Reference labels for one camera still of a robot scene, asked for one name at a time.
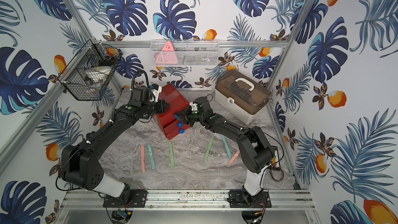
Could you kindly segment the green fruit knife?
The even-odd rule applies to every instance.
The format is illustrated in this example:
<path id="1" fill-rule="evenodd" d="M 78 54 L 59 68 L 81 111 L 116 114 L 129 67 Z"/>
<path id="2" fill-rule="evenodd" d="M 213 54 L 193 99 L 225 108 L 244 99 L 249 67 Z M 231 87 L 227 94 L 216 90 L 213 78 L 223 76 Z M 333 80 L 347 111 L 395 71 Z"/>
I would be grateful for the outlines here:
<path id="1" fill-rule="evenodd" d="M 175 159 L 174 159 L 173 143 L 171 141 L 169 141 L 168 144 L 169 144 L 169 151 L 170 151 L 170 167 L 171 167 L 171 170 L 174 170 L 175 169 Z"/>
<path id="2" fill-rule="evenodd" d="M 214 137 L 210 138 L 210 140 L 208 142 L 207 149 L 206 149 L 205 156 L 204 156 L 204 162 L 205 163 L 208 162 L 208 157 L 209 157 L 209 153 L 211 151 L 213 142 L 214 142 Z"/>

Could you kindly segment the red three-drawer cabinet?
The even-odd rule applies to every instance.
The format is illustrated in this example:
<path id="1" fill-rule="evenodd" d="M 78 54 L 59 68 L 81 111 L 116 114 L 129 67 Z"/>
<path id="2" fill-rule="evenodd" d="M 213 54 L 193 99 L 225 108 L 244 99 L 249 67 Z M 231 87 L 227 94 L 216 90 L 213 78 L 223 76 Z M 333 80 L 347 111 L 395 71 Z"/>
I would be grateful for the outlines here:
<path id="1" fill-rule="evenodd" d="M 176 136 L 184 134 L 184 132 L 190 128 L 188 124 L 178 125 L 177 118 L 174 116 L 175 113 L 188 107 L 189 102 L 171 84 L 162 88 L 159 99 L 166 100 L 170 104 L 170 108 L 166 113 L 155 115 L 154 120 L 160 127 L 160 130 L 164 133 L 165 137 L 170 141 Z"/>

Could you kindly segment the teal fruit knife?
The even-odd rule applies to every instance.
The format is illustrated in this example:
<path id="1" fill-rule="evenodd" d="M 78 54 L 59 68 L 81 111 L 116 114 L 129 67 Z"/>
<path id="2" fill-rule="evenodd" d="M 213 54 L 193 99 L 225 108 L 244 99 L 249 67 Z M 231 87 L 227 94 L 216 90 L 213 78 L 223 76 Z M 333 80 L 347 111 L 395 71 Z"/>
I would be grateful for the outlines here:
<path id="1" fill-rule="evenodd" d="M 222 141 L 223 141 L 223 143 L 224 143 L 224 147 L 225 147 L 225 149 L 226 149 L 227 157 L 228 157 L 229 160 L 231 160 L 232 154 L 231 154 L 230 147 L 229 147 L 229 144 L 228 144 L 228 142 L 227 142 L 227 139 L 226 139 L 226 137 L 225 137 L 224 135 L 222 135 L 222 134 L 221 134 L 220 136 L 221 136 L 221 139 L 222 139 Z"/>
<path id="2" fill-rule="evenodd" d="M 149 158 L 150 158 L 151 169 L 155 170 L 155 160 L 154 160 L 154 156 L 153 156 L 152 146 L 150 143 L 147 144 L 147 149 L 148 149 L 148 154 L 149 154 Z"/>

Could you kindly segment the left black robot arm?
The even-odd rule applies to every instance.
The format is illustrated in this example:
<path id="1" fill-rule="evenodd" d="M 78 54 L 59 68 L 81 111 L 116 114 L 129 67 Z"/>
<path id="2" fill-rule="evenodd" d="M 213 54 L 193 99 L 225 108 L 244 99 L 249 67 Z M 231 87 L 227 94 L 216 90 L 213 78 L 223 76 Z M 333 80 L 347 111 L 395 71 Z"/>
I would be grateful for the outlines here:
<path id="1" fill-rule="evenodd" d="M 121 206 L 132 200 L 130 186 L 107 175 L 100 158 L 107 148 L 127 129 L 142 119 L 162 114 L 170 105 L 159 99 L 162 87 L 157 84 L 130 88 L 127 104 L 115 109 L 108 123 L 78 145 L 67 145 L 61 152 L 62 167 L 58 173 L 67 183 L 104 194 Z"/>

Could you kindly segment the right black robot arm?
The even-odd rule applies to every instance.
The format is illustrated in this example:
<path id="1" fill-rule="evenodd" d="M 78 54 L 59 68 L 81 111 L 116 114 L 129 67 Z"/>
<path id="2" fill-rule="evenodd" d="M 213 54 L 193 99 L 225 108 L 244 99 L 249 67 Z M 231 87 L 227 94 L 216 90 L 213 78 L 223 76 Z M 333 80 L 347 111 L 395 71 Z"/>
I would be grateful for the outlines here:
<path id="1" fill-rule="evenodd" d="M 228 198 L 231 206 L 265 207 L 263 177 L 272 166 L 274 149 L 266 134 L 258 126 L 249 128 L 214 113 L 207 97 L 198 97 L 188 107 L 174 114 L 183 124 L 200 123 L 206 130 L 223 135 L 238 145 L 239 154 L 247 169 L 246 180 L 237 199 Z"/>

